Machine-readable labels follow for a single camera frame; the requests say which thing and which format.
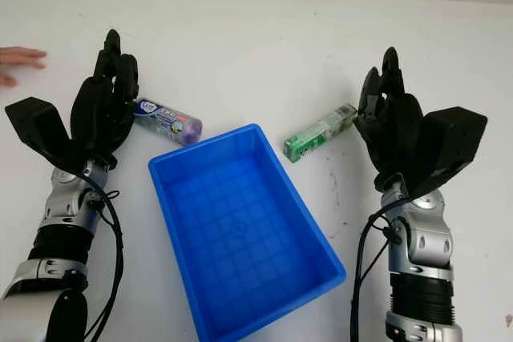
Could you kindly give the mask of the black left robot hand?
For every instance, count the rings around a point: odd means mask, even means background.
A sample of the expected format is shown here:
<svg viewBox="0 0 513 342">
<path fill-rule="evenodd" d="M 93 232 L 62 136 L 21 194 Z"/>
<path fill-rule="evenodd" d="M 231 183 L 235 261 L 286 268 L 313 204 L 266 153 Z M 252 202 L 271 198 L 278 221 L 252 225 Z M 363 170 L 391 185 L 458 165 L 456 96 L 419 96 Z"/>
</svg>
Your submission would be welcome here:
<svg viewBox="0 0 513 342">
<path fill-rule="evenodd" d="M 71 138 L 87 159 L 110 170 L 117 166 L 114 152 L 135 121 L 138 92 L 137 60 L 121 52 L 119 33 L 111 29 L 71 110 Z"/>
</svg>

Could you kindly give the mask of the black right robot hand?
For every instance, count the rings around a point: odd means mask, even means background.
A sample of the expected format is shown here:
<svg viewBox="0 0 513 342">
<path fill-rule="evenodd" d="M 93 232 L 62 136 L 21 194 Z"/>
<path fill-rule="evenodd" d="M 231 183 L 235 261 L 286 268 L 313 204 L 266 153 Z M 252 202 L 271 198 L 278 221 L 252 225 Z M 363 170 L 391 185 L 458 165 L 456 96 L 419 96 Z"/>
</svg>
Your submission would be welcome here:
<svg viewBox="0 0 513 342">
<path fill-rule="evenodd" d="M 354 120 L 378 171 L 376 190 L 384 192 L 394 181 L 406 180 L 421 120 L 419 102 L 405 91 L 398 53 L 391 46 L 384 53 L 381 70 L 374 66 L 368 71 Z"/>
</svg>

